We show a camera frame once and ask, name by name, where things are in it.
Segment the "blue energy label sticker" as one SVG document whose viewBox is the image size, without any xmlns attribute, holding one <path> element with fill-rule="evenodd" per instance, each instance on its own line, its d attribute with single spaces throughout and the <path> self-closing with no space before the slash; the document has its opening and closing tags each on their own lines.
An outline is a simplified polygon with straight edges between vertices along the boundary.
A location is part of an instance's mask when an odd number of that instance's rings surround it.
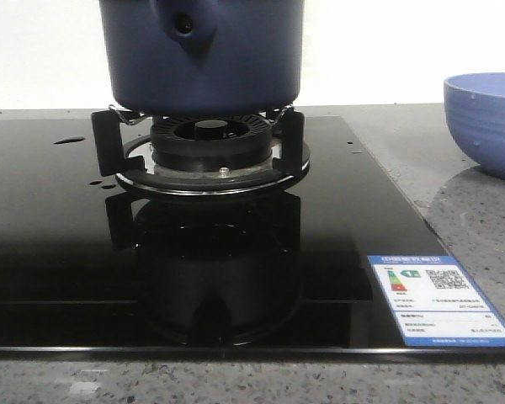
<svg viewBox="0 0 505 404">
<path fill-rule="evenodd" d="M 451 256 L 369 256 L 407 346 L 505 348 L 505 321 Z"/>
</svg>

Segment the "black glass gas stove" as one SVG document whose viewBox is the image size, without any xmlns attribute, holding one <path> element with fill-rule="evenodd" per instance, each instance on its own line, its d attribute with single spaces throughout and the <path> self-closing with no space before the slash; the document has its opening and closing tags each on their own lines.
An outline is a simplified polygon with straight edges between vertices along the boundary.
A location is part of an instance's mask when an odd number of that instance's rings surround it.
<svg viewBox="0 0 505 404">
<path fill-rule="evenodd" d="M 0 114 L 0 357 L 505 361 L 405 344 L 368 257 L 451 255 L 341 118 L 306 138 L 297 185 L 188 199 L 101 178 L 87 113 Z"/>
</svg>

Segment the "dark blue cooking pot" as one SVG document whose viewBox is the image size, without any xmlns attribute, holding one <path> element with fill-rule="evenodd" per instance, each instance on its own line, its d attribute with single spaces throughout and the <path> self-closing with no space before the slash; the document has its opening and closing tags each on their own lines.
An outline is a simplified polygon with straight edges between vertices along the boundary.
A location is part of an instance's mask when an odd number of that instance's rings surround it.
<svg viewBox="0 0 505 404">
<path fill-rule="evenodd" d="M 102 1 L 114 99 L 147 114 L 250 114 L 300 91 L 302 1 Z"/>
</svg>

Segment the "black pot support grate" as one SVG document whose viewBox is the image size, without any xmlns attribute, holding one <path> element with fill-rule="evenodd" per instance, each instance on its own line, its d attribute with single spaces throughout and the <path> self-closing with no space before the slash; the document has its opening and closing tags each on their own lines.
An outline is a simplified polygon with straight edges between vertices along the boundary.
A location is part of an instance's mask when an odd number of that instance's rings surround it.
<svg viewBox="0 0 505 404">
<path fill-rule="evenodd" d="M 215 173 L 164 176 L 154 173 L 151 128 L 147 136 L 123 142 L 121 125 L 136 125 L 144 115 L 111 107 L 92 114 L 92 127 L 102 176 L 114 175 L 125 187 L 147 193 L 215 196 L 245 194 L 296 183 L 306 176 L 310 151 L 304 141 L 305 116 L 286 106 L 261 116 L 272 125 L 272 155 L 256 167 Z"/>
</svg>

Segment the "light blue ceramic bowl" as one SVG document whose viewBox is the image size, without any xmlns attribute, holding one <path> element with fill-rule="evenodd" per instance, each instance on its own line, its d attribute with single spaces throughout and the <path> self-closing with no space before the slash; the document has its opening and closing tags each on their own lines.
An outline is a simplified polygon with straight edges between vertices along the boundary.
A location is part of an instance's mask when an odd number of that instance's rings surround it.
<svg viewBox="0 0 505 404">
<path fill-rule="evenodd" d="M 446 78 L 444 112 L 457 146 L 484 171 L 505 179 L 505 72 Z"/>
</svg>

